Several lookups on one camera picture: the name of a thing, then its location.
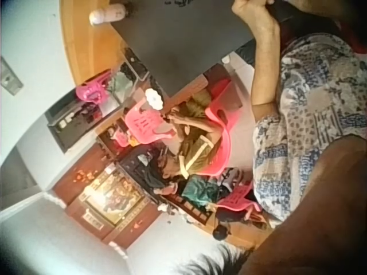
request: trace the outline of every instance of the pink plastic chair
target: pink plastic chair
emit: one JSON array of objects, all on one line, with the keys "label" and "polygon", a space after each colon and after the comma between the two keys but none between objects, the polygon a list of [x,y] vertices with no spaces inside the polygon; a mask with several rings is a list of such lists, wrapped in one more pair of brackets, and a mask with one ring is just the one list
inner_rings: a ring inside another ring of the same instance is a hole
[{"label": "pink plastic chair", "polygon": [[166,133],[156,133],[155,130],[165,122],[161,113],[157,110],[140,110],[146,99],[138,102],[125,116],[125,123],[130,133],[141,144],[150,144],[159,139],[171,139],[175,130],[171,129]]},{"label": "pink plastic chair", "polygon": [[[229,156],[231,154],[231,136],[229,135],[229,131],[233,128],[240,117],[240,110],[229,112],[222,106],[222,96],[226,91],[231,89],[231,86],[231,80],[224,79],[219,81],[211,90],[214,99],[210,106],[205,110],[205,114],[209,119],[223,127],[222,142],[211,163],[206,169],[197,173],[198,175],[219,176],[227,167]],[[219,118],[219,110],[223,110],[227,119],[226,124],[224,124],[224,122]]]},{"label": "pink plastic chair", "polygon": [[104,83],[111,77],[111,70],[105,70],[76,87],[76,95],[82,101],[101,104],[108,98]]},{"label": "pink plastic chair", "polygon": [[248,220],[253,210],[257,212],[262,211],[262,207],[258,203],[245,198],[252,188],[253,182],[251,182],[250,185],[236,186],[232,193],[217,202],[217,207],[226,208],[232,211],[247,210],[245,220]]}]

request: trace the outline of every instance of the black hair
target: black hair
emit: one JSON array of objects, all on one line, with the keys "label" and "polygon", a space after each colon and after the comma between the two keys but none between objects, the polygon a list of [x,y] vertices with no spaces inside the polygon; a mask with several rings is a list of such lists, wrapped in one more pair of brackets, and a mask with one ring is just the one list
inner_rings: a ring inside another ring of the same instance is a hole
[{"label": "black hair", "polygon": [[224,225],[219,224],[214,230],[213,230],[213,237],[217,241],[223,241],[225,240],[229,235],[229,230]]},{"label": "black hair", "polygon": [[191,262],[179,268],[178,273],[181,275],[237,275],[253,249],[231,251],[228,247],[221,245],[219,251],[223,258],[223,265],[208,256],[201,256],[200,261]]}]

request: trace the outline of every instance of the light switch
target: light switch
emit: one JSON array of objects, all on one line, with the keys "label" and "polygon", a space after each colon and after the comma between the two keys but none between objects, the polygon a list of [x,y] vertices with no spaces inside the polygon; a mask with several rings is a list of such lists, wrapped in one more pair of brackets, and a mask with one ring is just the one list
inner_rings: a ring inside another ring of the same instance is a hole
[{"label": "light switch", "polygon": [[1,57],[1,85],[13,96],[23,88],[23,83],[15,75],[3,57]]}]

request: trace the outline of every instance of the blue and white shirt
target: blue and white shirt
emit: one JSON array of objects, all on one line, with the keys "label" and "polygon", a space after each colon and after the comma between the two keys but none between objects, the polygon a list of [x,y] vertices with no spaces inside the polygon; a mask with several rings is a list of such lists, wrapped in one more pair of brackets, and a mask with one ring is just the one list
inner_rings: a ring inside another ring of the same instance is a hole
[{"label": "blue and white shirt", "polygon": [[255,195],[281,221],[299,204],[322,152],[367,133],[367,65],[347,43],[313,34],[282,56],[280,115],[259,121],[253,137]]}]

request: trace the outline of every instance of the religious painting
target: religious painting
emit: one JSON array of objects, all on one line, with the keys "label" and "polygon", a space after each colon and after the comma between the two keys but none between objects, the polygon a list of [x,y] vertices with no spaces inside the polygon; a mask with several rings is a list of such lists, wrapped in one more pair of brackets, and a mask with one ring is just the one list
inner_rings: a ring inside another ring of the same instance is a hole
[{"label": "religious painting", "polygon": [[109,169],[87,186],[79,199],[116,225],[125,219],[143,195],[119,171]]}]

